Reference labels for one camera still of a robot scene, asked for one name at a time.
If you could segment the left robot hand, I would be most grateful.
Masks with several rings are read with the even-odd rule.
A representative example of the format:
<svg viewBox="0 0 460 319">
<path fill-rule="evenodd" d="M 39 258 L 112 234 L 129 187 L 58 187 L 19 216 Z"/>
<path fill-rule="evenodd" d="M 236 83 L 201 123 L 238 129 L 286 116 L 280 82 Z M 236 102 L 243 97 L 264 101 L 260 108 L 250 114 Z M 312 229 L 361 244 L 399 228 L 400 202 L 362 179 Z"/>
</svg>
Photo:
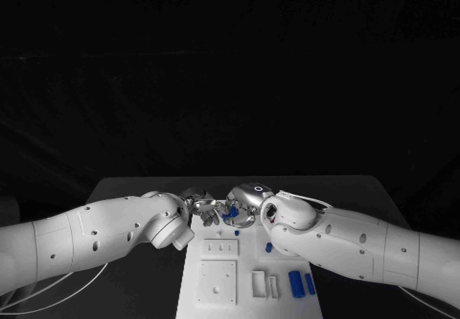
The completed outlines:
<svg viewBox="0 0 460 319">
<path fill-rule="evenodd" d="M 200 216 L 205 227 L 220 225 L 224 214 L 228 212 L 227 205 L 201 187 L 191 187 L 181 193 L 188 211 Z"/>
</svg>

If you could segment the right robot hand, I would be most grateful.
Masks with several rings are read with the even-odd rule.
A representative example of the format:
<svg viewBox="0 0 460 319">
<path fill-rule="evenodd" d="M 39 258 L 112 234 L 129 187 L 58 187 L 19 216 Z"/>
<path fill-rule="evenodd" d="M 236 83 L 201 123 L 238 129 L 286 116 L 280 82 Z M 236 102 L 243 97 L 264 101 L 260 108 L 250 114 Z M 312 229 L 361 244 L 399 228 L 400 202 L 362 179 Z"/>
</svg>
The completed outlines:
<svg viewBox="0 0 460 319">
<path fill-rule="evenodd" d="M 260 183 L 236 186 L 224 202 L 228 208 L 223 217 L 225 224 L 237 229 L 251 227 L 262 213 L 262 204 L 272 196 L 275 196 L 272 188 Z"/>
</svg>

